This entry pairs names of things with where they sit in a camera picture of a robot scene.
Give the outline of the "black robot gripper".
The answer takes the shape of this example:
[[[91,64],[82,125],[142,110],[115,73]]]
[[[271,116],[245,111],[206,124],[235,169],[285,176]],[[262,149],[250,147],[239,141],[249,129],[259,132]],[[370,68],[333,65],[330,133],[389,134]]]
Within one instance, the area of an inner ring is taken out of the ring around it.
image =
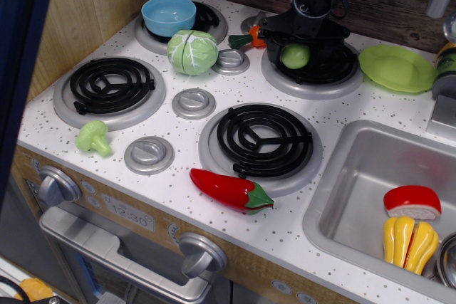
[[[341,67],[346,62],[344,39],[350,36],[350,31],[330,19],[339,3],[345,4],[346,0],[291,0],[284,13],[262,19],[258,36],[267,44],[269,61],[273,65],[281,64],[286,41],[310,42],[308,72]]]

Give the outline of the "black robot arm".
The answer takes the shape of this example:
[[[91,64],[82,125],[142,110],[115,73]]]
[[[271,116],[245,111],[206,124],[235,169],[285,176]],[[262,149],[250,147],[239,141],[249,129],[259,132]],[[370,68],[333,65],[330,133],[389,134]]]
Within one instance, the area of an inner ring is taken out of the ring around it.
[[[269,61],[278,64],[283,48],[294,43],[310,48],[312,64],[341,51],[350,31],[330,19],[339,4],[347,6],[346,0],[290,0],[287,11],[262,19],[259,37],[267,44]]]

